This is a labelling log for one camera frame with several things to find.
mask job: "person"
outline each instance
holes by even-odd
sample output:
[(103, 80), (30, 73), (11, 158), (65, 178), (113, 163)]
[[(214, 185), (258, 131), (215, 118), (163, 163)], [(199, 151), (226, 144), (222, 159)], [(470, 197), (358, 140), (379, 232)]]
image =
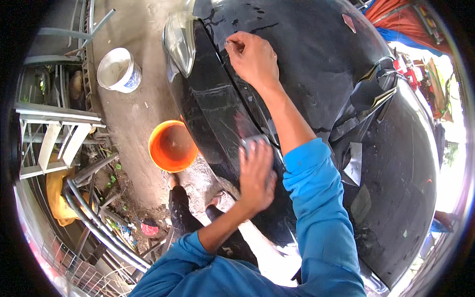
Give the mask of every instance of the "person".
[(225, 43), (236, 73), (260, 94), (274, 120), (284, 156), (302, 256), (302, 283), (272, 283), (248, 261), (216, 255), (245, 220), (274, 199), (273, 151), (264, 142), (240, 148), (241, 199), (210, 225), (186, 234), (145, 273), (130, 296), (366, 296), (353, 228), (342, 206), (340, 174), (330, 149), (317, 138), (279, 82), (277, 55), (268, 41), (237, 32)]

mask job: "black pants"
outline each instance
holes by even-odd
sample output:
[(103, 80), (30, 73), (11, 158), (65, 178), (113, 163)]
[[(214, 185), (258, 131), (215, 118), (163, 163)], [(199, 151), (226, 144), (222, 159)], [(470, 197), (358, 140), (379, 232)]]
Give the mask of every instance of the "black pants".
[[(173, 190), (170, 191), (169, 208), (171, 222), (178, 238), (203, 228), (201, 222), (191, 214), (188, 195), (182, 186), (175, 186)], [(210, 205), (206, 209), (206, 215), (211, 222), (222, 214), (223, 212), (214, 205)], [(228, 240), (218, 248), (216, 254), (229, 259), (244, 260), (257, 267), (257, 258), (239, 230), (235, 231)]]

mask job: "hand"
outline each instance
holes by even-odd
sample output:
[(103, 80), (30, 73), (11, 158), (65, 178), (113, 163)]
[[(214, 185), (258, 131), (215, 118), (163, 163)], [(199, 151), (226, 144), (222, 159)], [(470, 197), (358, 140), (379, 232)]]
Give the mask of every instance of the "hand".
[(239, 158), (241, 161), (239, 177), (241, 199), (236, 204), (239, 203), (251, 219), (258, 212), (269, 207), (274, 200), (277, 174), (271, 170), (272, 148), (262, 139), (257, 145), (253, 141), (250, 144), (247, 158), (244, 148), (239, 148)]
[(224, 44), (236, 73), (258, 92), (279, 86), (277, 55), (267, 40), (239, 31)]

